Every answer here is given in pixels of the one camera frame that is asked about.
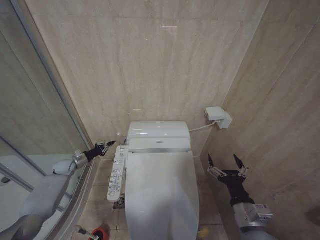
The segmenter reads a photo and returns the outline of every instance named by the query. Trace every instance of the toilet seat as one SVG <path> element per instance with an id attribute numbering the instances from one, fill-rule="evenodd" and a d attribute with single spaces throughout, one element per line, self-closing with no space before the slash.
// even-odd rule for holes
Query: toilet seat
<path id="1" fill-rule="evenodd" d="M 195 240 L 199 194 L 191 151 L 129 152 L 125 213 L 132 240 Z"/>

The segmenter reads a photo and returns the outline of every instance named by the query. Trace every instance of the yellow object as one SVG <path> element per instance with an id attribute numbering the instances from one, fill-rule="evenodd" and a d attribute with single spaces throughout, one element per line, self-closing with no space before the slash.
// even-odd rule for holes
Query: yellow object
<path id="1" fill-rule="evenodd" d="M 201 239 L 205 238 L 208 235 L 209 235 L 209 229 L 207 227 L 205 227 L 201 231 L 198 231 L 198 237 Z"/>

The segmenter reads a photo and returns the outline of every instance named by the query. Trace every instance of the bidet control panel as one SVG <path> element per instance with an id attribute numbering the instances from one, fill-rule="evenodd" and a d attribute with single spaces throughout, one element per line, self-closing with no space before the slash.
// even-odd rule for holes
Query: bidet control panel
<path id="1" fill-rule="evenodd" d="M 112 173 L 106 198 L 109 202 L 118 202 L 121 195 L 121 185 L 125 169 L 129 146 L 118 146 L 116 148 Z"/>

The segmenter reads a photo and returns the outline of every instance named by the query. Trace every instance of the white toilet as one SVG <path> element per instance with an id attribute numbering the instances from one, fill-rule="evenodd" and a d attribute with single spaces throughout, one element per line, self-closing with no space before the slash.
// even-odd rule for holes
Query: white toilet
<path id="1" fill-rule="evenodd" d="M 125 213 L 132 240 L 195 240 L 199 194 L 187 124 L 132 122 Z"/>

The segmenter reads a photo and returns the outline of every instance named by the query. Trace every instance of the gray robot arm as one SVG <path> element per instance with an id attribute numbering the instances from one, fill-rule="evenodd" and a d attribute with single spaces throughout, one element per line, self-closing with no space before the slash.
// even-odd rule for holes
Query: gray robot arm
<path id="1" fill-rule="evenodd" d="M 241 233 L 242 240 L 277 240 L 266 232 L 267 221 L 273 214 L 266 204 L 256 204 L 246 192 L 243 182 L 246 180 L 247 167 L 236 156 L 233 155 L 238 170 L 220 170 L 214 166 L 209 157 L 208 172 L 229 190 L 230 204 L 234 210 L 234 218 Z"/>
<path id="2" fill-rule="evenodd" d="M 52 168 L 53 174 L 45 176 L 42 183 L 24 201 L 19 220 L 5 231 L 0 232 L 0 239 L 34 239 L 44 222 L 55 214 L 75 171 L 96 156 L 104 156 L 114 143 L 115 141 L 97 143 L 90 151 L 82 153 L 77 150 L 72 159 L 56 163 Z"/>

